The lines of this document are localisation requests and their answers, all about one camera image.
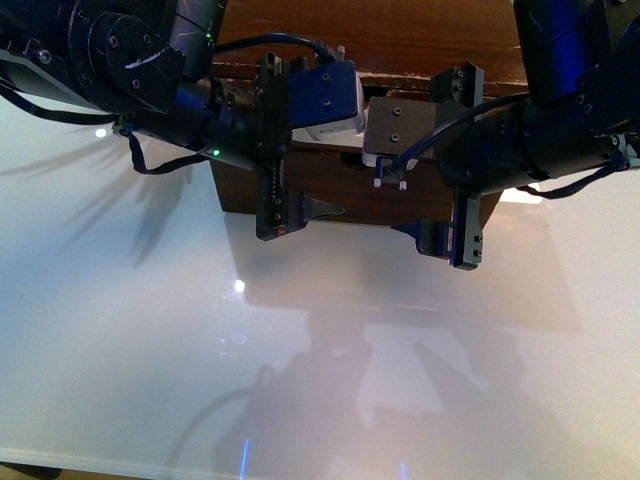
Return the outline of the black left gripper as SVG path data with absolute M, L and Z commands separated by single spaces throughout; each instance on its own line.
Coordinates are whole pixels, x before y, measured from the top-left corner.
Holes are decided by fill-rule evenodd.
M 256 173 L 256 236 L 269 241 L 305 226 L 296 218 L 299 196 L 283 186 L 283 158 L 291 146 L 289 79 L 281 59 L 269 52 L 259 61 L 252 88 L 207 76 L 180 85 L 175 104 L 179 124 L 188 129 L 191 156 L 175 162 L 178 168 L 216 160 Z M 302 196 L 302 219 L 339 216 L 345 208 Z

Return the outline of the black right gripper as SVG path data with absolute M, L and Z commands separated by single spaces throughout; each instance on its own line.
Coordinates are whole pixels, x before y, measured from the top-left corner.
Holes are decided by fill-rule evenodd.
M 483 258 L 481 197 L 536 181 L 538 169 L 525 152 L 535 108 L 526 94 L 486 102 L 484 70 L 472 63 L 434 76 L 429 100 L 439 106 L 436 125 L 448 127 L 433 148 L 445 184 L 454 188 L 451 220 L 439 229 L 440 240 L 447 243 L 440 252 L 452 266 L 473 270 Z M 391 229 L 420 246 L 419 221 Z

